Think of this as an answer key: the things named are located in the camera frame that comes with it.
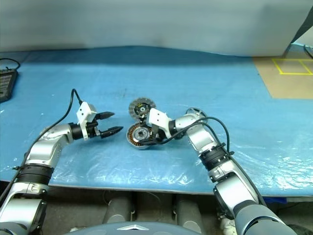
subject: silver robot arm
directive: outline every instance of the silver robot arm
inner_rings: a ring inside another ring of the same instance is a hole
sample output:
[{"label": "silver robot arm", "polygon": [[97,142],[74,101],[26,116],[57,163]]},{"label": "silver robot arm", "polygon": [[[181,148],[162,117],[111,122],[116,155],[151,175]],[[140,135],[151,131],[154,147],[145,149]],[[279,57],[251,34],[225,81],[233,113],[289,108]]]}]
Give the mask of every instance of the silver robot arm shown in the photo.
[{"label": "silver robot arm", "polygon": [[[184,116],[172,120],[165,113],[152,108],[147,115],[146,124],[158,132],[152,134],[155,138],[165,136],[169,139],[204,117],[202,111],[192,108]],[[238,235],[296,235],[270,209],[260,205],[262,198],[258,196],[256,187],[234,162],[231,153],[224,149],[224,144],[212,137],[203,124],[192,126],[183,134],[188,136],[208,170],[211,181],[216,183],[214,194],[223,213],[235,219]]]},{"label": "silver robot arm", "polygon": [[27,235],[41,228],[46,210],[44,197],[62,149],[80,138],[104,138],[119,132],[122,127],[103,132],[97,129],[98,119],[113,114],[97,114],[92,105],[81,102],[77,124],[56,125],[33,144],[0,208],[0,235]]}]

